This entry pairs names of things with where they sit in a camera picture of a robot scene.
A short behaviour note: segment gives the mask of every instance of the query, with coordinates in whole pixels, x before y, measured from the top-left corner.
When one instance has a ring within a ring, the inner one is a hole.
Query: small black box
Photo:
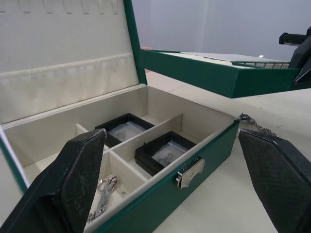
[[[108,121],[105,124],[96,126],[95,129],[106,129],[107,139],[105,143],[109,148],[111,148],[145,130],[152,128],[153,126],[153,124],[150,124],[149,122],[133,114],[127,113]]]
[[[135,162],[154,176],[195,146],[195,143],[170,131],[136,149]]]

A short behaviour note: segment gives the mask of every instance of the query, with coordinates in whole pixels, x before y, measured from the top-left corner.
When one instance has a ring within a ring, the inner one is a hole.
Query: white wall
[[[283,32],[306,33],[309,0],[133,0],[142,46],[289,61]]]

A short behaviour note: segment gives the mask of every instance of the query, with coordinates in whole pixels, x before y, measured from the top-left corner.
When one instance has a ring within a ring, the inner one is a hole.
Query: black ring box
[[[107,139],[105,141],[105,144],[111,148],[111,147],[114,147],[116,146],[117,144],[120,144],[121,141],[116,139],[114,136],[112,136],[109,131],[114,129],[115,127],[119,126],[119,125],[122,125],[122,124],[125,124],[126,122],[133,122],[141,127],[143,127],[145,130],[148,130],[150,128],[152,128],[154,125],[133,115],[133,114],[130,114],[130,113],[127,113],[123,116],[120,116],[118,118],[115,118],[113,120],[110,120],[104,124],[101,124],[99,126],[96,126],[95,129],[106,129],[107,131]]]
[[[157,153],[162,146],[166,145],[170,141],[173,141],[182,147],[190,150],[196,144],[185,139],[184,137],[176,134],[173,131],[170,131],[161,137],[139,147],[135,151],[135,162],[142,167],[145,171],[147,171],[150,175],[154,176],[159,171],[161,171],[164,166],[154,160],[152,156]]]

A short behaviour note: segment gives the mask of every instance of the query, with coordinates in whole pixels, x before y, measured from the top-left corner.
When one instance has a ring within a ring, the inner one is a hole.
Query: silver latch
[[[194,159],[190,164],[178,171],[178,177],[176,178],[177,187],[179,187],[180,189],[188,187],[195,175],[202,173],[204,163],[204,159],[199,156]]]

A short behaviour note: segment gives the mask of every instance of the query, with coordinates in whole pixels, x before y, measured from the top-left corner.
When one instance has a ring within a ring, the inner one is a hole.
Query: silver jewelry
[[[107,210],[109,197],[113,193],[113,191],[116,190],[118,185],[120,185],[120,180],[116,176],[98,181],[97,192],[101,194],[101,199],[97,204],[96,211],[88,215],[88,222],[93,221],[94,219],[105,213],[105,211]]]

